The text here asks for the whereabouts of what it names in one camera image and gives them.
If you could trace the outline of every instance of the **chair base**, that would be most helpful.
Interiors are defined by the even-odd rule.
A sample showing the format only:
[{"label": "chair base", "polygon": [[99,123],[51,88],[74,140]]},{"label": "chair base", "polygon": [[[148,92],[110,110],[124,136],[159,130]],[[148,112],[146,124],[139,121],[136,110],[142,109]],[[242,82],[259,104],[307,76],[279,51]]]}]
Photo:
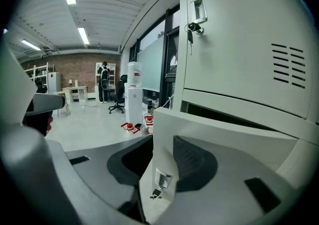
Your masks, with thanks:
[{"label": "chair base", "polygon": [[118,103],[116,103],[115,105],[109,107],[109,110],[110,110],[109,113],[111,114],[112,111],[115,110],[115,109],[119,109],[119,110],[121,110],[122,113],[124,113],[124,111],[123,111],[123,109],[122,109],[122,108],[124,108],[124,107],[125,107],[125,106],[122,106],[122,105],[119,105]]}]

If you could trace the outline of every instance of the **ceiling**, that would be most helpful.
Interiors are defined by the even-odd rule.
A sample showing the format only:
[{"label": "ceiling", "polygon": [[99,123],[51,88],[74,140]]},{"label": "ceiling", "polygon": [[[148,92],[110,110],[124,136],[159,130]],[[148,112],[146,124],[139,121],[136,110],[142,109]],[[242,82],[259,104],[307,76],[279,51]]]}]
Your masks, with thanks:
[{"label": "ceiling", "polygon": [[[134,19],[148,0],[21,0],[5,34],[18,60],[71,49],[117,52]],[[77,30],[84,27],[90,44]],[[21,41],[41,48],[36,51]]]}]

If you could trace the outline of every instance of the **backpack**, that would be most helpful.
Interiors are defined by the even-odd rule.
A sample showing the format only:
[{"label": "backpack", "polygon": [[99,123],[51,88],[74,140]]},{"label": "backpack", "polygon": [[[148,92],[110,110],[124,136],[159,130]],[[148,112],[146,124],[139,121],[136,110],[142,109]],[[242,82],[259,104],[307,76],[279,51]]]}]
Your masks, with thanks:
[{"label": "backpack", "polygon": [[100,79],[101,79],[101,80],[102,80],[102,79],[106,79],[106,80],[109,79],[109,71],[108,71],[107,68],[102,67],[102,71],[101,71],[101,73],[100,73]]}]

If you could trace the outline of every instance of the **refrigerator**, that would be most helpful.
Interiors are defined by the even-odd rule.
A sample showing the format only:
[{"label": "refrigerator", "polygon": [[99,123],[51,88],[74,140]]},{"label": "refrigerator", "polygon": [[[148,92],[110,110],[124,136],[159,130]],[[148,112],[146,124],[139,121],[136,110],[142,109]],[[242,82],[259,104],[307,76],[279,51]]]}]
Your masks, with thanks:
[{"label": "refrigerator", "polygon": [[61,73],[49,72],[47,88],[49,94],[61,91]]}]

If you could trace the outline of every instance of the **vent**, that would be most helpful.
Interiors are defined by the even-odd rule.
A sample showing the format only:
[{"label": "vent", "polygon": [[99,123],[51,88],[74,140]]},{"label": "vent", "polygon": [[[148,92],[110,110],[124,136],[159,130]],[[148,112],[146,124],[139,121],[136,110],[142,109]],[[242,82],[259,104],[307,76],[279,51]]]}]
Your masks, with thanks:
[{"label": "vent", "polygon": [[291,83],[294,87],[305,89],[306,65],[303,50],[275,43],[271,45],[275,67],[273,79],[282,83]]}]

